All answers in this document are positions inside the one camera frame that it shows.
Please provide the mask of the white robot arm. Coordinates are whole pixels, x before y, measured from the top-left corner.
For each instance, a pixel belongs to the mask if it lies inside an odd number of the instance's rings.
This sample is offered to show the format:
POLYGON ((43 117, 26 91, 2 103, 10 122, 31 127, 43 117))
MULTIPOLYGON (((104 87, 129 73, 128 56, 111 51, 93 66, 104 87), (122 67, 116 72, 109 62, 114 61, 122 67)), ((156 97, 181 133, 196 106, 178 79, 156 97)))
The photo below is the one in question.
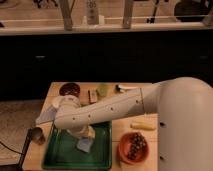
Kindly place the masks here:
POLYGON ((180 77, 81 107, 62 101, 55 125, 72 134, 94 123, 142 114, 158 115, 158 171, 213 171, 213 87, 180 77))

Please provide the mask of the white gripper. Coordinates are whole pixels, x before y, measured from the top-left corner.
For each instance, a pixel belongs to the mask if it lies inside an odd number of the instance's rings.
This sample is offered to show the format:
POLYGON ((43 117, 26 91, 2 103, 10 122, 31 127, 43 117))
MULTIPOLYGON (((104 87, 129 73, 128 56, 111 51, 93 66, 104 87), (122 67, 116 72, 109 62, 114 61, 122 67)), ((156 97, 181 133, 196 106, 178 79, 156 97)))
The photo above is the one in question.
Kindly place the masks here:
POLYGON ((83 126, 83 127, 74 127, 74 128, 68 129, 67 132, 78 139, 82 137, 85 137, 85 138, 95 137, 95 130, 90 125, 83 126))

